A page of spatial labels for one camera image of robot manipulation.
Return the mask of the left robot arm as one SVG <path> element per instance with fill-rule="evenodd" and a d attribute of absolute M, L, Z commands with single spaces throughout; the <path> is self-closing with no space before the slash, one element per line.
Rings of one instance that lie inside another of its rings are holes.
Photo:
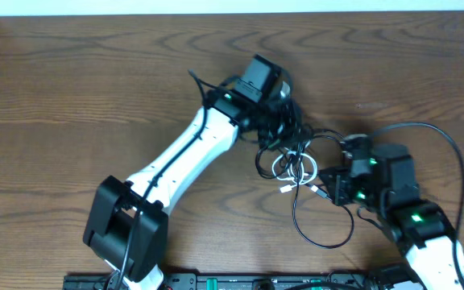
<path fill-rule="evenodd" d="M 83 242 L 113 268 L 107 289 L 157 289 L 169 216 L 196 178 L 241 134 L 257 131 L 261 150 L 273 150 L 300 122 L 288 71 L 259 54 L 217 85 L 190 76 L 201 108 L 188 127 L 146 167 L 125 180 L 108 176 L 96 189 Z"/>

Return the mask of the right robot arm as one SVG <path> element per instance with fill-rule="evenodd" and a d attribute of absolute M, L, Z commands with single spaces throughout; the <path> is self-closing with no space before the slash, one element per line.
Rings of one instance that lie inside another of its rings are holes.
<path fill-rule="evenodd" d="M 351 135 L 342 147 L 345 165 L 322 169 L 319 178 L 335 205 L 357 204 L 393 242 L 405 263 L 379 270 L 370 288 L 410 282 L 423 289 L 464 289 L 464 253 L 441 207 L 421 197 L 412 156 L 405 145 L 373 143 Z"/>

